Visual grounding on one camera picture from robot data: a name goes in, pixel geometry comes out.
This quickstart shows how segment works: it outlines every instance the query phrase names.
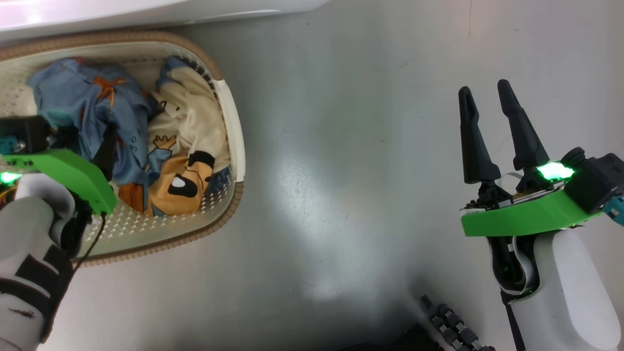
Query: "cartoon character print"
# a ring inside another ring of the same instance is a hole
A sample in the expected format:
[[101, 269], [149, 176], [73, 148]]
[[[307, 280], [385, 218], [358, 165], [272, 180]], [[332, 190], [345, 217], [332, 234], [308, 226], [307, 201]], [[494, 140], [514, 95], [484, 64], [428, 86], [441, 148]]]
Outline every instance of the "cartoon character print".
[[147, 215], [177, 215], [196, 211], [212, 176], [215, 159], [197, 151], [173, 156], [177, 137], [156, 136], [156, 147], [148, 154], [150, 169], [146, 184], [124, 184], [119, 198]]

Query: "clothing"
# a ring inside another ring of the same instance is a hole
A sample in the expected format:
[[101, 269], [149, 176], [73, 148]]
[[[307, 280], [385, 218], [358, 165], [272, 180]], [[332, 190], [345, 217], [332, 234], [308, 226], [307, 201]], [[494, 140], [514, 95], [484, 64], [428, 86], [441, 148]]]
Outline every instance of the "clothing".
[[113, 180], [123, 185], [141, 179], [147, 163], [147, 123], [157, 105], [123, 68], [95, 68], [81, 59], [61, 59], [33, 74], [27, 84], [37, 113], [57, 131], [53, 142], [75, 127], [72, 150], [91, 161], [113, 123], [119, 135]]
[[157, 90], [163, 112], [148, 126], [145, 174], [121, 186], [119, 198], [148, 215], [195, 212], [213, 174], [230, 165], [221, 108], [208, 82], [177, 57], [167, 60]]

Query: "brown basket rim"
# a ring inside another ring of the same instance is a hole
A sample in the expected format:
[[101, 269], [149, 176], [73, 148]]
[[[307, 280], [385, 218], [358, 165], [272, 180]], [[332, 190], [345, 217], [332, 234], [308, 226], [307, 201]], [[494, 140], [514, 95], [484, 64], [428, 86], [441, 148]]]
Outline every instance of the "brown basket rim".
[[212, 73], [212, 76], [221, 81], [223, 76], [216, 62], [199, 45], [173, 33], [164, 31], [125, 31], [81, 34], [77, 36], [62, 36], [30, 44], [0, 49], [0, 61], [17, 59], [24, 56], [41, 54], [48, 51], [72, 49], [75, 47], [119, 44], [125, 42], [167, 42], [180, 46], [203, 61]]
[[[76, 36], [65, 36], [48, 39], [45, 41], [34, 42], [21, 46], [8, 47], [0, 49], [0, 62], [11, 59], [18, 59], [24, 56], [42, 54], [49, 51], [58, 51], [64, 49], [72, 49], [75, 47], [118, 44], [125, 42], [166, 42], [180, 46], [192, 54], [197, 56], [208, 67], [215, 80], [223, 80], [221, 71], [216, 62], [208, 55], [200, 46], [189, 41], [188, 39], [163, 31], [124, 31], [124, 32], [102, 32], [94, 34], [81, 34]], [[156, 252], [172, 249], [182, 244], [206, 237], [218, 229], [222, 228], [234, 215], [240, 200], [243, 196], [243, 182], [237, 182], [234, 188], [234, 194], [225, 211], [205, 227], [193, 230], [191, 232], [178, 235], [166, 240], [161, 240], [147, 245], [133, 247], [131, 249], [110, 252], [108, 254], [92, 255], [85, 259], [82, 267], [92, 267], [96, 265], [109, 264], [113, 262], [121, 262], [125, 260], [142, 257]]]

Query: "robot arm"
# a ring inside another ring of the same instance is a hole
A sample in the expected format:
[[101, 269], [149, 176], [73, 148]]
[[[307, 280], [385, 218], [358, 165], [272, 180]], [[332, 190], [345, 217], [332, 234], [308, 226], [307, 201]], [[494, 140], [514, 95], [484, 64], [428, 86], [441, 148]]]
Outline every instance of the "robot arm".
[[[500, 170], [485, 148], [472, 93], [463, 87], [459, 107], [464, 180], [480, 182], [481, 187], [477, 200], [462, 210], [462, 226], [466, 236], [488, 241], [516, 349], [616, 350], [620, 323], [577, 236], [583, 229], [577, 226], [601, 211], [624, 225], [624, 162], [614, 154], [586, 159], [584, 151], [575, 148], [561, 163], [549, 163], [509, 82], [499, 81], [498, 88], [514, 140], [514, 167], [524, 176], [515, 195], [495, 183]], [[565, 172], [549, 174], [551, 168]], [[436, 309], [429, 309], [429, 316], [434, 325], [444, 320]], [[445, 331], [459, 331], [454, 321], [444, 323]], [[461, 333], [458, 336], [447, 340], [456, 350], [478, 350]]]
[[[116, 127], [108, 126], [92, 163], [68, 143], [49, 145], [43, 118], [0, 121], [0, 152], [23, 175], [15, 199], [0, 211], [0, 350], [30, 351], [46, 341], [61, 300], [84, 258], [97, 243], [117, 202], [108, 185], [116, 150]], [[102, 227], [76, 267], [91, 215]]]
[[80, 205], [45, 174], [26, 174], [0, 211], [0, 350], [34, 350], [49, 335], [75, 272]]

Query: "laundry basket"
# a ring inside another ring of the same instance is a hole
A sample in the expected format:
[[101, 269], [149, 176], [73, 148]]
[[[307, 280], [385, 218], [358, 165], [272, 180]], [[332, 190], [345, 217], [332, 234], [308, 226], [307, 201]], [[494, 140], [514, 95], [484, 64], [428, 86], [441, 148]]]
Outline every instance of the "laundry basket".
[[[81, 57], [86, 64], [122, 66], [147, 91], [155, 89], [161, 67], [170, 56], [192, 65], [216, 94], [227, 130], [232, 163], [223, 188], [207, 195], [198, 212], [149, 217], [121, 200], [106, 218], [104, 232], [84, 266], [99, 265], [153, 254], [214, 233], [232, 217], [243, 194], [245, 146], [230, 88], [213, 59], [199, 46], [167, 32], [112, 32], [36, 42], [0, 50], [0, 118], [37, 114], [26, 80], [48, 64], [65, 57]], [[0, 171], [20, 172], [0, 161]], [[84, 255], [100, 229], [101, 219], [84, 235]]]

